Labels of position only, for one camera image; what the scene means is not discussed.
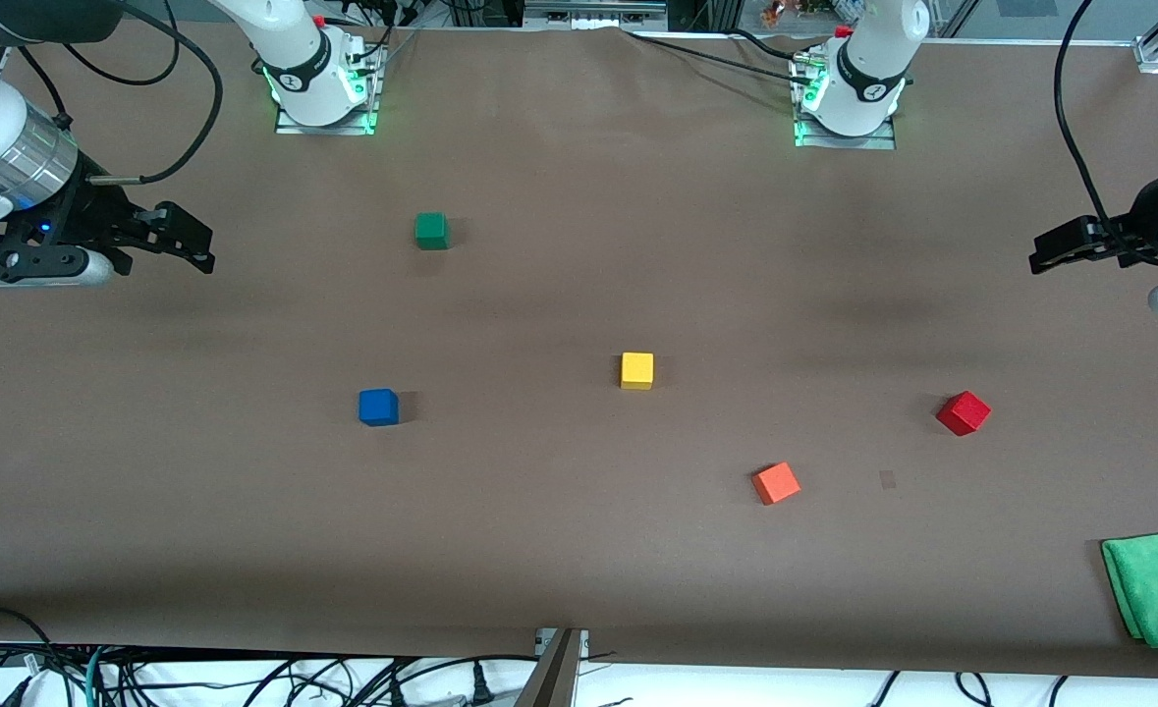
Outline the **red block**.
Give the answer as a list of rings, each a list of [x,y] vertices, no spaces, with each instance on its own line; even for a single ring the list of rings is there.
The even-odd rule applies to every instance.
[[[951,397],[936,411],[936,420],[957,437],[981,430],[992,408],[970,390]]]

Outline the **orange block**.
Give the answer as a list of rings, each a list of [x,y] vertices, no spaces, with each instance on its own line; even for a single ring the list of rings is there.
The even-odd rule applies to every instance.
[[[758,502],[764,506],[780,503],[801,492],[801,483],[787,462],[775,462],[756,471],[750,483]]]

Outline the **brown table cover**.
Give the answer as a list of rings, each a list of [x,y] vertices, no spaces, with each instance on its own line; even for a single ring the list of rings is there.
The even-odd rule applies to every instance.
[[[1099,543],[1158,532],[1158,270],[1087,209],[1055,49],[929,43],[896,148],[614,28],[425,30],[373,137],[274,134],[236,28],[214,230],[0,290],[0,607],[72,643],[1157,676]],[[415,244],[444,213],[452,246]],[[620,389],[625,351],[655,358]],[[359,391],[402,421],[359,422]],[[970,390],[991,408],[936,420]],[[801,492],[758,502],[787,462]]]

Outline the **dark metal bar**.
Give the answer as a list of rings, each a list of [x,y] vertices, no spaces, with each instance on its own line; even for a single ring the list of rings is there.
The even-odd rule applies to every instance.
[[[576,680],[582,662],[576,629],[560,629],[535,663],[513,707],[574,707]]]

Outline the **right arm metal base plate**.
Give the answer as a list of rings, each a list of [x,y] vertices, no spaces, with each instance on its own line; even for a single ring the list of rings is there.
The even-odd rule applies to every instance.
[[[324,27],[324,62],[283,71],[265,68],[277,103],[276,131],[291,135],[371,137],[384,89],[384,46]]]

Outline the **aluminium frame rail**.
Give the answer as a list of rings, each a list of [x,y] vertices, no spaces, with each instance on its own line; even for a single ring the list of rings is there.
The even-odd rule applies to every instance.
[[[667,0],[522,0],[522,19],[550,19],[565,15],[566,19],[622,19],[633,15],[638,19],[665,17]]]

